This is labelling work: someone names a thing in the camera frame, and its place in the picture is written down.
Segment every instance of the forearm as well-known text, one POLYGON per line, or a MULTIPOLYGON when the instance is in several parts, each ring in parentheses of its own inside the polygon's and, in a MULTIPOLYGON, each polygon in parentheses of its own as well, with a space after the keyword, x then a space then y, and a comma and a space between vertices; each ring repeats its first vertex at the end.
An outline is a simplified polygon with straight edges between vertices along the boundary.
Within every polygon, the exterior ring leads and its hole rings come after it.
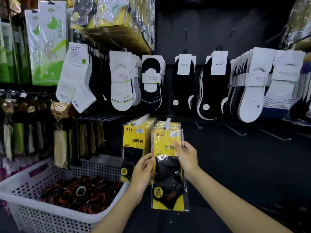
POLYGON ((232 232, 291 232, 219 184, 202 169, 194 171, 189 181, 232 232))
POLYGON ((138 204, 137 193, 129 187, 110 212, 98 224, 93 233, 122 233, 126 223, 138 204))

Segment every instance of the person's left hand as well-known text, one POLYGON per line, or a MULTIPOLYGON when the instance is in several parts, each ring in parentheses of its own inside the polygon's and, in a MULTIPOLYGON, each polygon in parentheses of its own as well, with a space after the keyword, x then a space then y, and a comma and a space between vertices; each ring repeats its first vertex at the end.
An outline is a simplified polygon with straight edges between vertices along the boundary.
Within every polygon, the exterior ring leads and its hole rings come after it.
POLYGON ((134 167, 129 191, 137 195, 137 204, 142 200, 142 195, 153 176, 153 167, 154 157, 152 157, 151 153, 142 157, 134 167))

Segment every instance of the white plastic basket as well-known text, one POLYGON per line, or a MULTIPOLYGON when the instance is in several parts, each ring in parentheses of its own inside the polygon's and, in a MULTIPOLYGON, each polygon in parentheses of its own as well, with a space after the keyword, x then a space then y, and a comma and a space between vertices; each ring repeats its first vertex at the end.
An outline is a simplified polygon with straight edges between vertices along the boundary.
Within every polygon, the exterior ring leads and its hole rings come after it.
POLYGON ((111 210, 124 194, 129 184, 124 183, 112 204, 98 214, 86 214, 71 209, 38 201, 42 190, 60 178, 71 179, 88 175, 103 176, 106 180, 120 178, 122 158, 109 155, 81 160, 82 167, 61 169, 53 164, 52 158, 41 161, 0 183, 0 199, 7 205, 20 231, 35 233, 85 233, 90 232, 111 210))

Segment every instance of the green leaf graphic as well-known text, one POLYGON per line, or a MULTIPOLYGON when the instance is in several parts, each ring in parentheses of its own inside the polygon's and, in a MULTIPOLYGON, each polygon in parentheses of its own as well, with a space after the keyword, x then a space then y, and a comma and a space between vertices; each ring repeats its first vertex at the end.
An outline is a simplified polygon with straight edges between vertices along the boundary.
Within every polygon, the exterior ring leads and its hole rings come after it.
POLYGON ((55 17, 52 16, 51 22, 47 24, 47 27, 48 27, 49 29, 56 29, 56 28, 57 28, 57 25, 58 25, 57 19, 56 19, 55 17))
POLYGON ((40 31, 39 31, 39 26, 36 26, 36 29, 34 31, 32 31, 34 35, 39 35, 40 31))

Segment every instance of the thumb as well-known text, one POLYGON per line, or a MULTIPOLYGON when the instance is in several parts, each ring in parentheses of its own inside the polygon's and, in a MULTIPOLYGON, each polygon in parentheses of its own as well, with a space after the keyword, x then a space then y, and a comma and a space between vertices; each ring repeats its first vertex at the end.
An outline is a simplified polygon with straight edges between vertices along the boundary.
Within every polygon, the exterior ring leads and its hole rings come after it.
POLYGON ((182 149, 182 147, 180 146, 180 144, 178 144, 177 141, 174 141, 174 147, 177 151, 178 154, 182 153, 184 150, 182 149))
POLYGON ((152 157, 151 159, 149 159, 147 161, 147 166, 146 168, 143 170, 143 172, 146 172, 146 173, 151 173, 152 169, 153 169, 153 166, 154 166, 154 157, 152 157))

